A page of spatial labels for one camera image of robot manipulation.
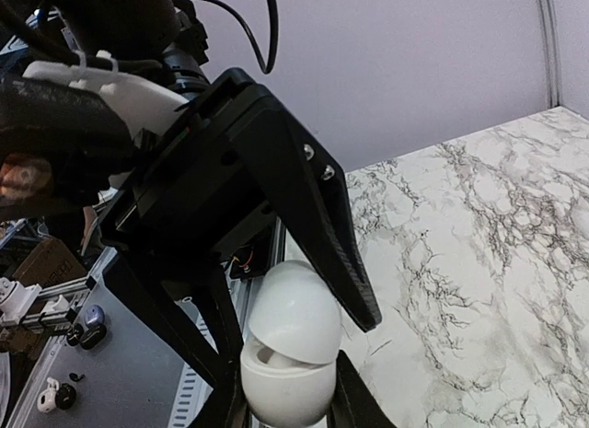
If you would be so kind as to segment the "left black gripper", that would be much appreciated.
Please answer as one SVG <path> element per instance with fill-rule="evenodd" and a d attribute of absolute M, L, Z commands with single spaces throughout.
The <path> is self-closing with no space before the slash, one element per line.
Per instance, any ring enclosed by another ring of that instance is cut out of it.
<path fill-rule="evenodd" d="M 276 214 L 360 330 L 382 316 L 341 166 L 261 83 L 230 68 L 166 133 L 101 218 L 106 287 L 212 391 L 243 348 L 225 260 Z M 153 255 L 194 254 L 195 256 Z M 180 307 L 188 299 L 214 340 Z"/>

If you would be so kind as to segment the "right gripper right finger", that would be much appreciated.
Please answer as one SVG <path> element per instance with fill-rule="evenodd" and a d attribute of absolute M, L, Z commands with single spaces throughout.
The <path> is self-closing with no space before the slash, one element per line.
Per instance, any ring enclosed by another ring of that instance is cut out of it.
<path fill-rule="evenodd" d="M 396 428 L 355 369 L 345 351 L 336 363 L 336 387 L 331 402 L 331 426 L 336 428 Z"/>

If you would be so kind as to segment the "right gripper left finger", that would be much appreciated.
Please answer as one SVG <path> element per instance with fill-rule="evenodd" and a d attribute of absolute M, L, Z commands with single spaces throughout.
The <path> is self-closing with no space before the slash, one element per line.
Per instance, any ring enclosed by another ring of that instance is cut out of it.
<path fill-rule="evenodd" d="M 250 426 L 250 411 L 244 395 L 239 363 L 229 370 L 205 401 L 195 418 L 195 428 L 243 428 Z"/>

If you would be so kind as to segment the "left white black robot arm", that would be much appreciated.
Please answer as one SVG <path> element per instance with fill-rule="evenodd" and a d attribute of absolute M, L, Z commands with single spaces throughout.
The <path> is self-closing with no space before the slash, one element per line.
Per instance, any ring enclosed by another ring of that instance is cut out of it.
<path fill-rule="evenodd" d="M 195 427 L 387 427 L 341 349 L 382 316 L 340 164 L 264 85 L 202 72 L 193 0 L 43 0 L 1 81 L 1 217 L 117 194 L 110 292 L 212 389 Z"/>

